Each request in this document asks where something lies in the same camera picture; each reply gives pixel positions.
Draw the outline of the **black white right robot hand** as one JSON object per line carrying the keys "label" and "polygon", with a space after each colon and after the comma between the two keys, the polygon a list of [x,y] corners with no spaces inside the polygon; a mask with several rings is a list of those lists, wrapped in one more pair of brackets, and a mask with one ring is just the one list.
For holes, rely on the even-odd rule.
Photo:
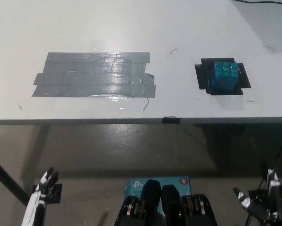
{"label": "black white right robot hand", "polygon": [[249,190],[248,194],[234,187],[241,206],[261,224],[282,226],[282,185],[274,169],[268,169],[265,189]]}

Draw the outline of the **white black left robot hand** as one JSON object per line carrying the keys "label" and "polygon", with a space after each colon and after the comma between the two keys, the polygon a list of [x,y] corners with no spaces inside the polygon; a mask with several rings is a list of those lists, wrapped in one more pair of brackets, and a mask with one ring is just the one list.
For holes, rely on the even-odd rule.
{"label": "white black left robot hand", "polygon": [[58,171],[50,167],[41,177],[35,191],[30,196],[21,226],[43,226],[48,198],[58,181]]}

